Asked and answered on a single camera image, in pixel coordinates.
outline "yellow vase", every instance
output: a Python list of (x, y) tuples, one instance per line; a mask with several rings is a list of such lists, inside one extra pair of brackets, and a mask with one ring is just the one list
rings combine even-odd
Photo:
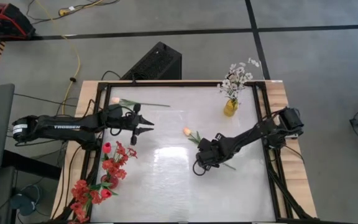
[(226, 106), (223, 109), (223, 113), (226, 116), (233, 116), (238, 108), (239, 108), (239, 102), (237, 100), (236, 101), (228, 100)]

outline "wooden table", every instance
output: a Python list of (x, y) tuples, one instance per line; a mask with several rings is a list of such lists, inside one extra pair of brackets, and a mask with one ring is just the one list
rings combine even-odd
[[(211, 80), (186, 80), (186, 82), (210, 82)], [(76, 109), (75, 116), (76, 117), (82, 117), (86, 111), (86, 108), (88, 106), (88, 102), (90, 99), (95, 100), (96, 98), (96, 90), (98, 87), (98, 83), (100, 81), (84, 81), (81, 88), (80, 98), (78, 100), (78, 105)], [(131, 81), (114, 81), (111, 83), (130, 83)], [(152, 81), (140, 81), (140, 82), (167, 82), (163, 80), (152, 80)], [(268, 100), (270, 103), (270, 109), (272, 111), (280, 110), (288, 105), (287, 95), (285, 93), (284, 84), (282, 81), (265, 81), (266, 82), (266, 88), (267, 88), (267, 94), (268, 94)], [(260, 96), (260, 106), (262, 110), (262, 115), (265, 113), (264, 109), (264, 101), (262, 99), (262, 94), (259, 94)], [(92, 113), (93, 106), (89, 109), (89, 113)], [(291, 147), (292, 149), (298, 151), (300, 153), (300, 147), (297, 140), (287, 140), (287, 145)], [(80, 179), (81, 176), (81, 170), (83, 166), (83, 160), (85, 157), (85, 151), (79, 150), (75, 157), (73, 158), (74, 152), (78, 148), (79, 144), (73, 141), (70, 141), (68, 143), (67, 152), (65, 156), (65, 168), (62, 170), (62, 173), (64, 172), (65, 180), (64, 180), (64, 186), (62, 187), (62, 177), (60, 176), (60, 181), (58, 185), (58, 189), (56, 192), (55, 202), (53, 204), (53, 212), (57, 209), (57, 213), (55, 216), (58, 216), (63, 211), (65, 201), (66, 201), (66, 191), (68, 187), (68, 198), (67, 202), (69, 203), (72, 199), (71, 195), (71, 188), (74, 186), (75, 182)], [(71, 158), (73, 158), (73, 163), (71, 165), (71, 174), (70, 174), (70, 182), (67, 183), (68, 180), (68, 172), (69, 168), (68, 165), (70, 164)], [(311, 215), (312, 217), (316, 217), (316, 210), (314, 208), (313, 199), (311, 197), (310, 187), (308, 183), (308, 178), (306, 176), (305, 167), (302, 163), (302, 160), (290, 150), (287, 150), (285, 148), (282, 149), (281, 152), (281, 160), (283, 164), (283, 170), (285, 174), (285, 179), (287, 182), (287, 188), (295, 198), (295, 200), (303, 207), (306, 213)], [(88, 171), (90, 171), (91, 166), (93, 164), (93, 160), (89, 160), (89, 166)], [(60, 206), (58, 206), (59, 200), (60, 200), (60, 194), (63, 191), (62, 201), (60, 202)], [(284, 206), (283, 197), (281, 194), (281, 191), (277, 189), (277, 197), (278, 197), (278, 204), (280, 207), (280, 214), (282, 218), (286, 218), (286, 211)]]

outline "white table surface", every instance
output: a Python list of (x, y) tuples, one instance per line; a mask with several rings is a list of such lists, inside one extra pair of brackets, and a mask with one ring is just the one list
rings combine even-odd
[[(239, 109), (231, 118), (223, 115), (227, 98), (216, 87), (114, 87), (111, 96), (171, 107), (142, 105), (139, 114), (155, 130), (138, 136), (138, 159), (130, 158), (124, 166), (127, 176), (114, 189), (119, 195), (94, 205), (92, 222), (275, 220), (260, 140), (226, 162), (237, 170), (221, 166), (199, 177), (192, 171), (198, 149), (183, 134), (189, 127), (212, 140), (216, 133), (236, 136), (253, 127), (257, 115), (251, 88), (240, 93)], [(111, 136), (106, 131), (104, 142), (129, 145), (132, 132)], [(98, 181), (104, 174), (100, 163)]]

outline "yellow cable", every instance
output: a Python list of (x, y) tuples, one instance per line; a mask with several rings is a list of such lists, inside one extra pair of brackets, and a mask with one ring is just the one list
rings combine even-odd
[[(79, 8), (76, 8), (76, 9), (75, 9), (75, 11), (80, 10), (80, 9), (86, 9), (86, 8), (88, 8), (88, 7), (95, 6), (95, 5), (97, 5), (97, 4), (99, 4), (99, 3), (103, 2), (103, 1), (104, 1), (104, 0), (99, 0), (99, 1), (97, 1), (97, 2), (95, 2), (95, 3), (93, 3), (93, 4), (90, 4), (89, 6), (84, 6), (84, 7), (79, 6)], [(65, 14), (71, 13), (71, 12), (72, 12), (72, 10), (70, 10), (69, 8), (61, 9), (61, 10), (59, 10), (59, 16), (64, 16)]]
[[(67, 37), (65, 37), (63, 35), (63, 32), (60, 30), (59, 26), (57, 25), (57, 23), (54, 21), (54, 19), (52, 18), (52, 16), (49, 14), (48, 10), (43, 6), (41, 5), (41, 3), (39, 2), (39, 0), (35, 0), (37, 2), (37, 4), (45, 11), (46, 15), (49, 17), (49, 19), (52, 21), (53, 23), (53, 27), (58, 31), (58, 33), (61, 35), (61, 37), (63, 37), (65, 40), (67, 40), (68, 44), (70, 45), (70, 47), (74, 50), (75, 54), (77, 55), (77, 59), (78, 59), (78, 66), (77, 66), (77, 70), (75, 71), (74, 73), (74, 76), (73, 78), (75, 78), (77, 75), (78, 75), (78, 72), (80, 71), (80, 67), (81, 67), (81, 60), (80, 60), (80, 55), (78, 54), (78, 51), (77, 51), (77, 48), (75, 47), (75, 45), (73, 45), (69, 39), (67, 39)], [(66, 102), (67, 100), (67, 97), (68, 97), (68, 92), (70, 91), (70, 88), (71, 86), (73, 85), (73, 81), (70, 81), (70, 84), (67, 88), (67, 91), (66, 91), (66, 95), (65, 95), (65, 98), (64, 98), (64, 101), (63, 102)], [(62, 112), (63, 114), (65, 114), (65, 104), (63, 104), (62, 106)]]

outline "table leg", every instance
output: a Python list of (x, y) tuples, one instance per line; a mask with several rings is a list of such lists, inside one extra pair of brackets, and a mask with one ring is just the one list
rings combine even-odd
[(8, 150), (4, 150), (2, 166), (13, 166), (17, 170), (39, 175), (41, 177), (47, 177), (53, 180), (59, 180), (60, 173), (62, 171), (59, 167), (36, 161), (35, 159), (30, 159)]

